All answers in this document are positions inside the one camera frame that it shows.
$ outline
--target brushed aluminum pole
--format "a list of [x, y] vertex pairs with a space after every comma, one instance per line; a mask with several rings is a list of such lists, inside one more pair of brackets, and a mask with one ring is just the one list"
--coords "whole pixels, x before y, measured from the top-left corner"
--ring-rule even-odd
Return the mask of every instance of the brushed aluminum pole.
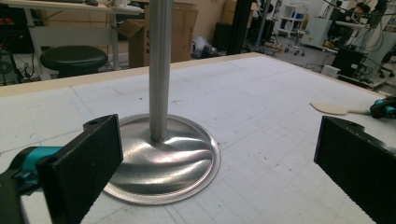
[[149, 127], [151, 138], [167, 135], [173, 0], [151, 0], [149, 5]]

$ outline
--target spun metal plate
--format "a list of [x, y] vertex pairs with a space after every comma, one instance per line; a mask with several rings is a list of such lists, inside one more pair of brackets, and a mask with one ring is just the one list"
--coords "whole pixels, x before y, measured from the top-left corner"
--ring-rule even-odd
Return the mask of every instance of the spun metal plate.
[[167, 137], [150, 137], [149, 115], [120, 121], [124, 160], [105, 192], [127, 203], [166, 204], [206, 187], [220, 164], [219, 146], [197, 123], [168, 115]]

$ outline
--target black stool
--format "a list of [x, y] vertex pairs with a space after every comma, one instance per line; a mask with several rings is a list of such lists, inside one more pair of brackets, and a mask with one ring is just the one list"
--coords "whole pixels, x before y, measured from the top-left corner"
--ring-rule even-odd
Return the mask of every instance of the black stool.
[[58, 77], [75, 77], [97, 73], [107, 63], [107, 55], [91, 46], [64, 46], [45, 51], [40, 62], [58, 71]]

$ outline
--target vertical pole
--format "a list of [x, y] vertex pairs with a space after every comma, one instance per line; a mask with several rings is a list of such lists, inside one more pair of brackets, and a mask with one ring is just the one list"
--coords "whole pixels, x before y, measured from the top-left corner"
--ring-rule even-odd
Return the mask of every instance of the vertical pole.
[[113, 68], [114, 70], [121, 70], [119, 60], [119, 40], [117, 32], [117, 17], [113, 14], [113, 20], [110, 27], [111, 47], [113, 48]]
[[161, 141], [167, 135], [172, 14], [173, 0], [150, 1], [149, 128], [155, 141]]
[[265, 26], [265, 21], [267, 20], [267, 15], [268, 15], [268, 9], [270, 8], [271, 1], [266, 0], [265, 1], [265, 7], [264, 7], [264, 12], [262, 13], [262, 24], [260, 25], [260, 31], [259, 34], [257, 35], [257, 40], [255, 43], [255, 47], [261, 46], [262, 45], [262, 32], [264, 31], [264, 26]]
[[233, 29], [231, 30], [230, 45], [227, 55], [240, 54], [247, 32], [248, 16], [252, 0], [237, 0], [233, 14]]

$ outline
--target wooden paddle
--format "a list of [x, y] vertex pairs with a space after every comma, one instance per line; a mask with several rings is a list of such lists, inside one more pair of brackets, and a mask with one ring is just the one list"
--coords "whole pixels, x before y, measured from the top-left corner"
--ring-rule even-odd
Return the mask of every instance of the wooden paddle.
[[371, 115], [370, 110], [356, 110], [346, 108], [340, 105], [333, 105], [333, 104], [325, 104], [325, 103], [310, 103], [316, 110], [326, 113], [326, 114], [333, 114], [333, 115], [345, 115], [347, 113], [354, 113], [354, 114], [363, 114], [363, 115]]

